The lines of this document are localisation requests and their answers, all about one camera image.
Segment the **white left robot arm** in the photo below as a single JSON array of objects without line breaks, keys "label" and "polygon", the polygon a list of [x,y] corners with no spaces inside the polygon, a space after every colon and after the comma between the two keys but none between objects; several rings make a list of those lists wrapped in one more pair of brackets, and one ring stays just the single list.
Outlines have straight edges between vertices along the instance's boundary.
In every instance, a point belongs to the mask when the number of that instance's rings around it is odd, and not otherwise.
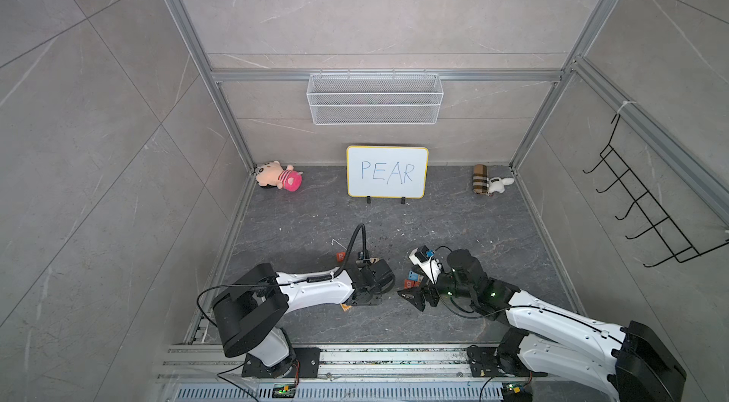
[{"label": "white left robot arm", "polygon": [[244,356],[245,368],[264,375],[285,375],[297,356],[278,326],[284,316],[319,305],[377,305],[394,284],[391,268],[381,259],[309,274],[276,272],[260,263],[212,301],[223,354]]}]

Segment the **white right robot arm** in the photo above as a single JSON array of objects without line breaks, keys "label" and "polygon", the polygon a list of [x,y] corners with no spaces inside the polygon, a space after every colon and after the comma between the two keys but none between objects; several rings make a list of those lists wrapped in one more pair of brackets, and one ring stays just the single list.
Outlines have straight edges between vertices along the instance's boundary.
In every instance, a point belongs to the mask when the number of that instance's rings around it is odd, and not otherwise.
[{"label": "white right robot arm", "polygon": [[503,375],[556,375],[607,394],[614,401],[679,401],[686,371],[647,325],[600,322],[547,303],[487,275],[469,250],[441,263],[427,246],[408,256],[421,276],[399,295],[419,311],[445,306],[455,315],[508,327],[494,352]]}]

